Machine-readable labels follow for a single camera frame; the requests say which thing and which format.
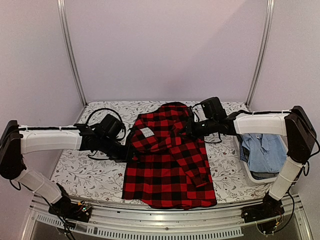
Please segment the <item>red black plaid shirt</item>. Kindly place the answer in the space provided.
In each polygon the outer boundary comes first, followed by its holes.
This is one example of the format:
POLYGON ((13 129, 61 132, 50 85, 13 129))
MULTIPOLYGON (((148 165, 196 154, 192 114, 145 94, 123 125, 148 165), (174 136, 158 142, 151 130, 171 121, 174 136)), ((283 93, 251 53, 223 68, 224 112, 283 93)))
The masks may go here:
POLYGON ((206 145, 186 136, 191 115, 181 102, 169 102, 136 118, 126 142, 122 199, 155 209, 207 208, 217 204, 206 145))

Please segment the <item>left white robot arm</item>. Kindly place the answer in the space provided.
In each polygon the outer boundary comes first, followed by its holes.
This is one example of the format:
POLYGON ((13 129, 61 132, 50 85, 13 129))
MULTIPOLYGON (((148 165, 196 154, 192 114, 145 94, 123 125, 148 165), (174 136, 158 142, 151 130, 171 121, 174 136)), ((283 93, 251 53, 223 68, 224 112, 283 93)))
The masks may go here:
POLYGON ((0 175, 41 195, 55 204, 55 209, 63 217, 70 217, 75 210, 68 195, 41 173, 27 167, 24 155, 51 150, 98 151, 110 160, 129 162, 133 158, 130 145, 122 145, 117 138, 121 127, 120 124, 111 126, 106 122, 91 126, 76 123, 70 126, 30 127, 11 120, 0 139, 0 175))

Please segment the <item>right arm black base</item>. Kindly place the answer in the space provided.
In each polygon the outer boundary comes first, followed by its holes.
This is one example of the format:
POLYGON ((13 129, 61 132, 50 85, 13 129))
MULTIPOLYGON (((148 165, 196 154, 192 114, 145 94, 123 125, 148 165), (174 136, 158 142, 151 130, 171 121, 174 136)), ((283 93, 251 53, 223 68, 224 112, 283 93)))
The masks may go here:
POLYGON ((268 193, 263 197, 262 203, 241 208, 241 218, 245 223, 265 220, 284 214, 281 200, 275 200, 268 193))

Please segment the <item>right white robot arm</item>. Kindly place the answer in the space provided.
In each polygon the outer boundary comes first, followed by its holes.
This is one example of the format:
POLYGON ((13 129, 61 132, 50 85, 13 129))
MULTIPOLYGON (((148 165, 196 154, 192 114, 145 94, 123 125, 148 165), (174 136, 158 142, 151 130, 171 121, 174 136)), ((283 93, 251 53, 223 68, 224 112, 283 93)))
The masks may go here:
POLYGON ((244 110, 227 115, 222 107, 205 110, 205 120, 195 121, 193 107, 187 108, 189 120, 186 135, 202 138, 213 133, 228 136, 267 134, 286 137, 286 161, 274 181, 268 195, 271 197, 259 206, 262 218, 269 218, 278 210, 278 203, 298 178, 302 167, 316 155, 319 147, 317 134, 301 106, 289 110, 247 112, 244 110))

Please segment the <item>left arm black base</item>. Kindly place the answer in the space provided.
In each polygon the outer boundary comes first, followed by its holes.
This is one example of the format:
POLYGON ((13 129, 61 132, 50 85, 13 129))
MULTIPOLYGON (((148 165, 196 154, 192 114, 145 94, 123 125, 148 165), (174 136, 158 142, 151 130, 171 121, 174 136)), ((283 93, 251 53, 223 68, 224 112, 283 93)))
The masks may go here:
POLYGON ((92 214, 92 205, 83 200, 72 203, 66 190, 57 183, 61 191, 61 198, 50 205, 48 212, 57 217, 88 223, 92 214))

